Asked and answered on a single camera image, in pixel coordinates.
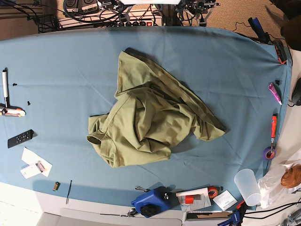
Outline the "blue table cloth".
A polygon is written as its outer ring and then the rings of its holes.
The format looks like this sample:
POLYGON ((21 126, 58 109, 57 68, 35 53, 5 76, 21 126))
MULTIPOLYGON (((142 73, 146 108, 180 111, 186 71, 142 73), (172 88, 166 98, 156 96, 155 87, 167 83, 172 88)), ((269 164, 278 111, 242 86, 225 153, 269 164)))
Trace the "blue table cloth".
POLYGON ((271 118, 277 113, 282 127, 292 75, 291 59, 280 64, 274 46, 205 27, 115 27, 3 40, 0 67, 8 69, 11 104, 26 111, 22 118, 0 119, 1 182, 52 194, 57 181, 55 194, 65 197, 72 180, 71 198, 124 206, 138 196, 135 186, 216 185, 239 198, 238 171, 263 176, 271 118), (116 102, 123 50, 153 60, 194 92, 226 134, 211 142, 189 134, 167 161, 111 168, 86 136, 89 116, 109 112, 116 102), (272 82, 282 105, 268 89, 272 82), (8 148, 10 138, 30 129, 36 137, 8 148), (48 177, 24 178, 25 147, 52 164, 48 177))

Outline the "black tweezers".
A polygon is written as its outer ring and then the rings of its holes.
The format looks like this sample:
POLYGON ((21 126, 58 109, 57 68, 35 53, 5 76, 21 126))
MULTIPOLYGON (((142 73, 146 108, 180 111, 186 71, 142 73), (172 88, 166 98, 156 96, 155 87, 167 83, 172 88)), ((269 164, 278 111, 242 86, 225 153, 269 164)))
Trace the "black tweezers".
POLYGON ((69 188, 68 188, 68 193, 66 196, 66 204, 68 204, 69 202, 69 196, 70 196, 70 192, 71 192, 71 186, 72 186, 72 180, 70 180, 70 184, 69 184, 69 188))

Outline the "white plastic bag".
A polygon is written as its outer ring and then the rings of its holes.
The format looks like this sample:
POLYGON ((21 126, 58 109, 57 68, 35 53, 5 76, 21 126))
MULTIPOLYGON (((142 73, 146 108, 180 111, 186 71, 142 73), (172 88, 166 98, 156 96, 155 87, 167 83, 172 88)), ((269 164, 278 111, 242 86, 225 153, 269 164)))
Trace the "white plastic bag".
POLYGON ((268 173, 258 180, 261 193, 260 207, 265 209, 288 194, 300 189, 301 184, 293 188, 285 188, 281 185, 281 178, 292 166, 301 165, 301 151, 298 150, 287 161, 283 161, 273 167, 268 173))

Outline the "black orange clamp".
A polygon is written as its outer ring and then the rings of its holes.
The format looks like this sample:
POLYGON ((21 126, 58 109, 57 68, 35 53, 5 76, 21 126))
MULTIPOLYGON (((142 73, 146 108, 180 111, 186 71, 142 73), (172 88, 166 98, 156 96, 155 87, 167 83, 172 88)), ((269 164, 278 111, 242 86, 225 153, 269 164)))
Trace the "black orange clamp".
POLYGON ((248 23, 257 35, 256 40, 263 44, 273 45, 275 47, 280 64, 285 64, 287 61, 287 56, 282 41, 279 39, 272 40, 270 35, 263 30, 258 18, 250 17, 248 19, 248 23))

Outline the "power strip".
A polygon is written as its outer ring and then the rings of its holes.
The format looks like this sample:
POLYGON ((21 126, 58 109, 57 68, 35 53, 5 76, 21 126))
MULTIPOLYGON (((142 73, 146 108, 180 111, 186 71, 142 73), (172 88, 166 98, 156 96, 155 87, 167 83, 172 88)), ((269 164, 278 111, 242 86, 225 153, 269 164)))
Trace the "power strip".
POLYGON ((117 22, 113 27, 132 27, 132 26, 162 26, 162 19, 159 20, 140 20, 130 22, 117 22))

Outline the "black computer mouse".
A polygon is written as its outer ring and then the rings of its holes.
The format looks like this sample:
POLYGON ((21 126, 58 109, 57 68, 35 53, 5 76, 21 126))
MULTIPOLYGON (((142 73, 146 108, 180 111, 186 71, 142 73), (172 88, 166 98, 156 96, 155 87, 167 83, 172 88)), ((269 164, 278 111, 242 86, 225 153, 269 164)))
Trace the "black computer mouse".
POLYGON ((301 105, 301 78, 299 78, 295 84, 290 102, 292 105, 288 104, 289 107, 301 105))

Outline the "white paper roll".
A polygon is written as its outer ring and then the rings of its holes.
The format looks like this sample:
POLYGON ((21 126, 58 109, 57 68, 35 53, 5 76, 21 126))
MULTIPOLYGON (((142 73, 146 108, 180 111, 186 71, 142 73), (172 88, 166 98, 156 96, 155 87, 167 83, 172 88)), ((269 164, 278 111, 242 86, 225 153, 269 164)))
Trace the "white paper roll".
POLYGON ((176 197, 180 197, 180 196, 189 196, 189 195, 204 195, 204 196, 208 196, 208 188, 200 188, 200 189, 194 189, 194 190, 190 190, 190 191, 182 191, 182 192, 177 192, 175 195, 176 197))

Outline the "white booklet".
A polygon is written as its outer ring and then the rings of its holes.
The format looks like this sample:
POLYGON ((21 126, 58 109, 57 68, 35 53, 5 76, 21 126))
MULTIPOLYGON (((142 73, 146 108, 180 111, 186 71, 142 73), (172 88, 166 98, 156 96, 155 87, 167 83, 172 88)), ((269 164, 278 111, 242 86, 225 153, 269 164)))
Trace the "white booklet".
POLYGON ((213 201, 219 206, 219 208, 223 211, 226 211, 234 204, 237 203, 237 200, 234 196, 228 191, 223 191, 220 195, 213 198, 213 201))

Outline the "orange block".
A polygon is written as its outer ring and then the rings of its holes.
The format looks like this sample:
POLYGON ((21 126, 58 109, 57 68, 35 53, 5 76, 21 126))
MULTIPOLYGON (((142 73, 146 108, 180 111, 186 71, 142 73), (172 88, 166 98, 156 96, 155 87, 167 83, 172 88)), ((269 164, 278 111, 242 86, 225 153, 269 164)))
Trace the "orange block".
POLYGON ((194 202, 194 196, 193 195, 186 195, 185 196, 185 204, 193 204, 194 202))

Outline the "printed paper sheet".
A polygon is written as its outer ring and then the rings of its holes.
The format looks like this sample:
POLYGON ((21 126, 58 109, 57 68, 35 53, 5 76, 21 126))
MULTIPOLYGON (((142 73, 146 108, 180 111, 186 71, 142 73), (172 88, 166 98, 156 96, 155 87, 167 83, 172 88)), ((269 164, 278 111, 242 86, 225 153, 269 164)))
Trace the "printed paper sheet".
POLYGON ((181 209, 184 212, 200 210, 203 208, 207 208, 211 206, 211 202, 208 196, 202 195, 194 195, 193 204, 185 204, 185 196, 177 197, 180 203, 181 209))

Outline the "olive green t-shirt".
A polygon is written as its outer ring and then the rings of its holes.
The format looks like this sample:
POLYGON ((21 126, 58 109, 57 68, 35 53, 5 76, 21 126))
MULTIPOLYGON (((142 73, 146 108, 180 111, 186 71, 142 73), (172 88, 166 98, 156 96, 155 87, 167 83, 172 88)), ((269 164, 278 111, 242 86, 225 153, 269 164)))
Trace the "olive green t-shirt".
POLYGON ((88 119, 87 140, 113 168, 168 160, 190 133, 203 141, 225 134, 205 103, 152 60, 119 55, 116 103, 88 119))

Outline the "white marker pen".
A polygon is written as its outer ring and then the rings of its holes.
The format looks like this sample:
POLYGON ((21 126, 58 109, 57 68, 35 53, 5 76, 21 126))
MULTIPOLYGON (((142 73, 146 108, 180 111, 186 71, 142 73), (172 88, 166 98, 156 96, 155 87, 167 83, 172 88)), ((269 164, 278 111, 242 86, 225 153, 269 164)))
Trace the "white marker pen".
POLYGON ((7 82, 7 69, 2 71, 2 84, 4 97, 8 97, 8 82, 7 82))

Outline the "blue plastic device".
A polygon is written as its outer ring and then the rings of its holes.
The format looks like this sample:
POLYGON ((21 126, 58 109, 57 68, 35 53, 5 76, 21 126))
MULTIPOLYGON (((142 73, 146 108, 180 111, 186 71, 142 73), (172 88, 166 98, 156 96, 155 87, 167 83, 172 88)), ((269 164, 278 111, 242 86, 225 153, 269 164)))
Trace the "blue plastic device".
POLYGON ((131 201, 131 205, 134 207, 137 213, 143 215, 146 218, 153 217, 161 212, 171 209, 170 193, 160 192, 155 189, 144 189, 140 186, 136 186, 135 190, 143 192, 135 200, 131 201))

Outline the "translucent plastic cup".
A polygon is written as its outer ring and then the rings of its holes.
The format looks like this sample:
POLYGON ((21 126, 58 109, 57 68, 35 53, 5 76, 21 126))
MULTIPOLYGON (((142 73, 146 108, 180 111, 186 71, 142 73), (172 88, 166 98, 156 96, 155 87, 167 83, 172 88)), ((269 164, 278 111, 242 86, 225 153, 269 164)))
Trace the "translucent plastic cup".
POLYGON ((261 194, 254 172, 251 169, 242 169, 234 177, 239 192, 247 206, 256 206, 261 201, 261 194))

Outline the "black remote control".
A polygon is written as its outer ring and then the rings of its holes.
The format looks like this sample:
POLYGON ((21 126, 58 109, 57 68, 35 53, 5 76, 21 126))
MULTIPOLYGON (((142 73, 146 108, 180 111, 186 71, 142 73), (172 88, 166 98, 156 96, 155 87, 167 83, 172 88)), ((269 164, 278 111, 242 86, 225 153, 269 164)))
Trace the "black remote control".
POLYGON ((24 142, 32 140, 34 137, 37 136, 37 133, 34 132, 32 129, 23 132, 15 137, 12 137, 8 140, 8 148, 12 148, 14 146, 20 145, 24 142))

